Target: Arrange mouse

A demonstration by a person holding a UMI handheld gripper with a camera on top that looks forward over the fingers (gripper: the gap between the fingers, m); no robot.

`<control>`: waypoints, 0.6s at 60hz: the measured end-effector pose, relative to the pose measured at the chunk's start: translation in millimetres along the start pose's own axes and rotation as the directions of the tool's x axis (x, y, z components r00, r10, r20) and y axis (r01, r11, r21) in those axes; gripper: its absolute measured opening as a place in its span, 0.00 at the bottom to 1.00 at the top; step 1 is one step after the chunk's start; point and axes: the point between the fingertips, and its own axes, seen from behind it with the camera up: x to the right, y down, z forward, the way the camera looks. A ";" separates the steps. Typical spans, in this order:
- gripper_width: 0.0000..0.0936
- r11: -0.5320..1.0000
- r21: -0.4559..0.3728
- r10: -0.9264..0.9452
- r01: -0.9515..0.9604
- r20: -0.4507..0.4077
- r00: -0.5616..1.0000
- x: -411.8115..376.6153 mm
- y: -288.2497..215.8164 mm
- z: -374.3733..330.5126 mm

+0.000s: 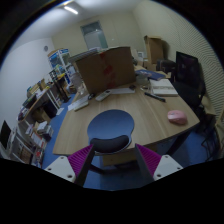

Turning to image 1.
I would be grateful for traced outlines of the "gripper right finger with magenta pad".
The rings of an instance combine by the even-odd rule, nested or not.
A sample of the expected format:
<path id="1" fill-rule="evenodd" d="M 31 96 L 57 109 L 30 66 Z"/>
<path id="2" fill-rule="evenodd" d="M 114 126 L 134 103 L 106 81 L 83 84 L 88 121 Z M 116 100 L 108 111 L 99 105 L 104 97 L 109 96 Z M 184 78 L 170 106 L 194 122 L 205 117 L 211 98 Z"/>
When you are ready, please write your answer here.
<path id="1" fill-rule="evenodd" d="M 147 184 L 182 169 L 182 166 L 167 154 L 159 155 L 139 144 L 135 145 L 134 151 L 140 172 Z"/>

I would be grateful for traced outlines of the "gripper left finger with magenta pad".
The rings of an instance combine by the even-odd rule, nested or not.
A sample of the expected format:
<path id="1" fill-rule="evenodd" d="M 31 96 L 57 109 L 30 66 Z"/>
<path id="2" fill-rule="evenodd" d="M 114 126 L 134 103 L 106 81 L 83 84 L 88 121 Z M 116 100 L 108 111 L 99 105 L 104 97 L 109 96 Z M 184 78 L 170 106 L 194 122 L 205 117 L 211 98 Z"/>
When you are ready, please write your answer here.
<path id="1" fill-rule="evenodd" d="M 83 186 L 94 154 L 93 146 L 89 145 L 68 157 L 58 157 L 46 168 L 46 171 L 78 186 Z"/>

